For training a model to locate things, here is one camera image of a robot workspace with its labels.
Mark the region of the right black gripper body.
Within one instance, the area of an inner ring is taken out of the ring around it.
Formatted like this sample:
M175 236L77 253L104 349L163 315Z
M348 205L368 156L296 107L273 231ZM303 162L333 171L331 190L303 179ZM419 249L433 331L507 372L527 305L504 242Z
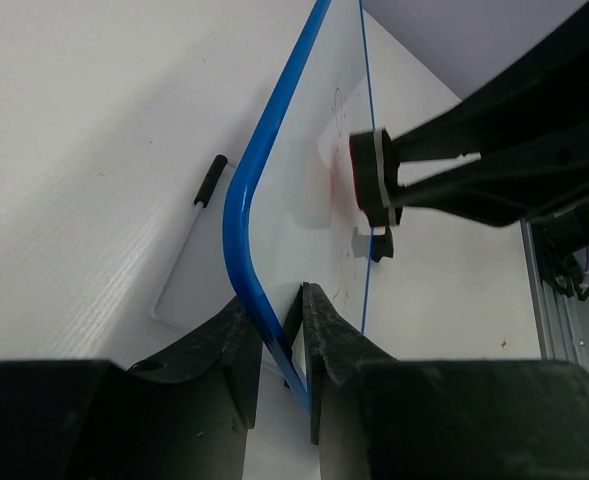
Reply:
M523 144L480 153L480 159L508 154L539 157L561 150L589 153L589 2L486 85L523 88L530 84L564 88L542 116L551 122L551 130Z

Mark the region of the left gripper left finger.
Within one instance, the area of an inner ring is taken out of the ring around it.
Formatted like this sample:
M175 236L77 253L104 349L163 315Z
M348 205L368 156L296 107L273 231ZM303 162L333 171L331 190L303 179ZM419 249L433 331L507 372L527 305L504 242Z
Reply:
M232 300L129 369L0 361L0 479L239 479L261 355Z

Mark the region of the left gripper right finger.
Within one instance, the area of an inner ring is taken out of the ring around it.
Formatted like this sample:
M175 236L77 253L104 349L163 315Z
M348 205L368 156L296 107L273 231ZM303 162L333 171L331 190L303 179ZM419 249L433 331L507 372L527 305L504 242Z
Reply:
M302 285L325 479L589 479L589 373L543 360L401 361Z

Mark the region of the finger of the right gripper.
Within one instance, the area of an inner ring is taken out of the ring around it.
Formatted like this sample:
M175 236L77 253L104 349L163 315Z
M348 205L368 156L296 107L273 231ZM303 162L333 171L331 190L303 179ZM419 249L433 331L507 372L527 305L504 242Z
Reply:
M589 153L494 155L405 185L396 207L439 210L491 227L535 220L589 201Z
M391 150L402 161L422 161L526 143L549 133L551 122L542 116L563 90L552 84L486 85L458 106L394 138Z

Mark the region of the black whiteboard eraser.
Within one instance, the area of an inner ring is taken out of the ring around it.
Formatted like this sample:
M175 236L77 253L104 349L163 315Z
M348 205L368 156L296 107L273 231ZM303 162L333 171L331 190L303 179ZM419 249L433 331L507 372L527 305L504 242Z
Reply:
M349 151L356 203L370 227L400 224L401 207L394 207L392 191L398 187L400 161L385 129L351 134Z

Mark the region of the blue framed whiteboard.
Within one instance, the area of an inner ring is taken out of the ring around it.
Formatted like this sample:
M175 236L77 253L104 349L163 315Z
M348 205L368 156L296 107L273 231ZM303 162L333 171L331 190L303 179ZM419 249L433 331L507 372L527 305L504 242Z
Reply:
M301 285L320 285L345 320L365 324L371 230L349 137L373 125L363 7L318 1L232 178L222 227L232 287L303 408L303 340L285 330Z

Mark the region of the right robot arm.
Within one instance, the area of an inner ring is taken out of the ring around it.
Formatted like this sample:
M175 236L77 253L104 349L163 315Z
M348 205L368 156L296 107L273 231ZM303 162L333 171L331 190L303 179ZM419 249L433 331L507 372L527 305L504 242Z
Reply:
M394 189L406 207L492 227L530 222L541 272L572 294L589 246L589 2L456 107L395 138L398 162L472 161Z

